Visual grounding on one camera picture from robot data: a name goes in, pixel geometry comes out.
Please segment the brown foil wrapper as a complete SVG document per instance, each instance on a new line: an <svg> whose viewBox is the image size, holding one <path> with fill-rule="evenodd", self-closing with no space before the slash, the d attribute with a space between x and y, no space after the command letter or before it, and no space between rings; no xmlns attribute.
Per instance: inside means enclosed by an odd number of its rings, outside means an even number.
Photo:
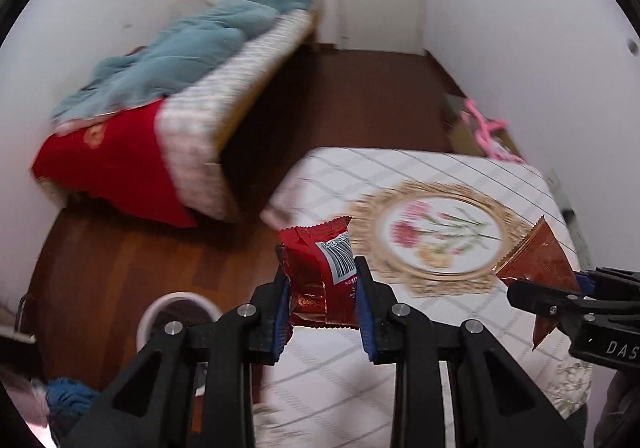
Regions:
<svg viewBox="0 0 640 448"><path fill-rule="evenodd" d="M574 269L546 220L541 217L532 230L506 254L492 272L506 285L527 280L552 288L577 290ZM555 329L572 341L579 328L561 328L554 320L536 316L532 335L533 350Z"/></svg>

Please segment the red snack wrapper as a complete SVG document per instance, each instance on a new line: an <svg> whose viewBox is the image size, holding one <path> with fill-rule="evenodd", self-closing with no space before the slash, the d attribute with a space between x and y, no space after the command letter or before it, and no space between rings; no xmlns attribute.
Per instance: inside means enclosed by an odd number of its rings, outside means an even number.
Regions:
<svg viewBox="0 0 640 448"><path fill-rule="evenodd" d="M279 231L280 264L291 283L294 327L356 329L357 268L349 216Z"/></svg>

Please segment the white round trash bin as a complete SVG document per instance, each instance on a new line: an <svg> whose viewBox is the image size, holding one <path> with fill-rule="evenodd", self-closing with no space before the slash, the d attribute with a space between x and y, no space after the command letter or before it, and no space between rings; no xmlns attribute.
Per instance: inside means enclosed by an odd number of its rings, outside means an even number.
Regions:
<svg viewBox="0 0 640 448"><path fill-rule="evenodd" d="M169 333L210 324L222 316L220 308L205 296L193 292L171 292L157 298L145 309L136 332L136 351L140 352L156 332Z"/></svg>

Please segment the white patterned tablecloth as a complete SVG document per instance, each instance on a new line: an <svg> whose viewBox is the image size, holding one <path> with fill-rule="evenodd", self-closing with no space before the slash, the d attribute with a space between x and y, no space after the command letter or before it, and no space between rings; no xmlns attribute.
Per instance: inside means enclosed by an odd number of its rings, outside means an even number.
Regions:
<svg viewBox="0 0 640 448"><path fill-rule="evenodd" d="M526 164L478 156L366 148L308 152L262 212L274 229L346 216L352 250L399 301L456 326L476 319L497 338L578 436L587 429L589 364L568 339L540 345L535 319L512 308L494 267L537 220L545 220L570 262L570 232L542 175ZM261 447L385 447L394 372L363 353L355 330L294 331L266 370L254 409Z"/></svg>

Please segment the pink plastic hangers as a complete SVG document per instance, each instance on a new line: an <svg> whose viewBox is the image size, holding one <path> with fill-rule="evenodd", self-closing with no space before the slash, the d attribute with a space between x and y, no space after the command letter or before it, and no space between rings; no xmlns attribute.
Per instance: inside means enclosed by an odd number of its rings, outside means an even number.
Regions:
<svg viewBox="0 0 640 448"><path fill-rule="evenodd" d="M471 131L475 145L488 159L524 164L518 147L508 132L506 121L488 119L474 100L465 98L460 118Z"/></svg>

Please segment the cardboard box on floor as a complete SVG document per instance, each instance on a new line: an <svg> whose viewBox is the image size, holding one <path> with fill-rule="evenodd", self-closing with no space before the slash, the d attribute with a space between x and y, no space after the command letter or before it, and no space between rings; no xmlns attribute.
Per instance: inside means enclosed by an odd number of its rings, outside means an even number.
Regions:
<svg viewBox="0 0 640 448"><path fill-rule="evenodd" d="M446 95L446 102L442 108L442 117L446 123L447 136L452 150L457 154L465 156L482 156L488 159L475 145L473 136L468 127L460 118L463 108L463 101L466 97Z"/></svg>

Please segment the blue clothes pile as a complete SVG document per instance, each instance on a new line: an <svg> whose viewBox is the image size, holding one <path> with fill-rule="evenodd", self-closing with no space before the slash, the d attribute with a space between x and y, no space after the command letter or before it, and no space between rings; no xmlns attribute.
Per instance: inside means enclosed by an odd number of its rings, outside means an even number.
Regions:
<svg viewBox="0 0 640 448"><path fill-rule="evenodd" d="M49 416L80 418L100 394L85 383L70 378L58 378L49 382L46 390Z"/></svg>

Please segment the red blanket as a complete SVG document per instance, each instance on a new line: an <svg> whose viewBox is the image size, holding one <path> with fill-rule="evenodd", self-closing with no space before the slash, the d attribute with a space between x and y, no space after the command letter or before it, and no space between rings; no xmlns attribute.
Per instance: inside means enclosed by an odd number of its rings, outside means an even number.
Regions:
<svg viewBox="0 0 640 448"><path fill-rule="evenodd" d="M35 179L101 199L124 214L178 228L196 225L178 198L155 133L163 99L70 134L50 136L32 162Z"/></svg>

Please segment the wooden bed with mattress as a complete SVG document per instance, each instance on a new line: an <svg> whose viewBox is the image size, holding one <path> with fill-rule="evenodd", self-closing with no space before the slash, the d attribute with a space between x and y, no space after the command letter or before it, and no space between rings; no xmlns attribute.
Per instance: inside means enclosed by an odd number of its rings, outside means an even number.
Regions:
<svg viewBox="0 0 640 448"><path fill-rule="evenodd" d="M178 198L194 220L204 214L230 222L238 214L222 171L222 150L257 97L294 52L314 37L322 0L312 1L313 8L281 16L272 30L245 44L222 66L181 92L162 98L155 119L156 138ZM172 22L212 3L178 0L172 8ZM35 181L55 196L84 196L69 194L47 180Z"/></svg>

